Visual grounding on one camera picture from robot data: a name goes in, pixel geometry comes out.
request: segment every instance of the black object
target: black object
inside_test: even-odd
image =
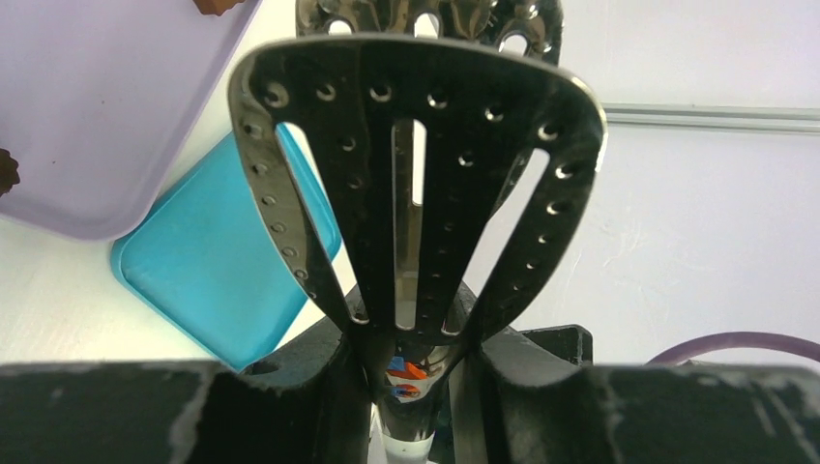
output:
[[[365,463],[370,403],[339,337],[325,319],[243,374],[215,362],[3,366],[0,462]],[[431,457],[820,462],[814,374],[590,366],[591,341],[572,326],[489,339],[452,376]]]

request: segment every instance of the purple tray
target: purple tray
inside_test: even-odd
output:
[[[145,217],[258,2],[0,5],[0,147],[20,184],[0,215],[80,240]]]

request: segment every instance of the white table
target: white table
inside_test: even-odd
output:
[[[593,66],[605,43],[597,46],[594,35],[571,29],[582,18],[600,19],[585,16],[583,8],[568,5],[564,64],[600,83],[605,100],[614,95],[616,101],[623,85],[606,88],[605,73]],[[587,26],[592,31],[595,24]],[[237,55],[293,35],[292,2],[263,2]],[[581,36],[593,52],[579,49]],[[631,58],[658,61],[640,55],[646,50],[627,51]],[[815,102],[817,87],[807,90]],[[223,78],[166,186],[228,133],[224,95]],[[615,363],[641,363],[713,332],[820,339],[820,188],[816,175],[807,174],[820,171],[820,138],[768,137],[614,128],[578,237],[514,326],[580,323],[593,332],[597,361]],[[483,259],[465,278],[474,288],[483,283],[509,219],[497,220],[495,235],[483,241]],[[208,357],[114,279],[109,249],[110,244],[75,243],[0,219],[0,363]],[[337,274],[346,289],[353,276],[345,262],[342,252]],[[315,306],[306,306],[285,341],[320,316]],[[729,352],[712,360],[796,361],[759,352]]]

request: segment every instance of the blue tray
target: blue tray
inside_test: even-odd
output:
[[[279,138],[328,255],[336,222],[299,146]],[[228,135],[111,250],[117,279],[230,367],[271,353],[307,297],[281,261]]]

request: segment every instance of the spatula head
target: spatula head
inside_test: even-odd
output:
[[[294,276],[343,331],[444,345],[483,339],[538,294],[570,242],[605,139],[600,106],[576,77],[452,40],[358,34],[256,49],[230,106],[261,216]],[[394,127],[426,127],[414,323],[396,326]],[[364,311],[339,304],[329,262],[274,128],[305,133],[358,281]],[[464,270],[513,170],[536,148],[549,164],[470,316],[443,330]]]

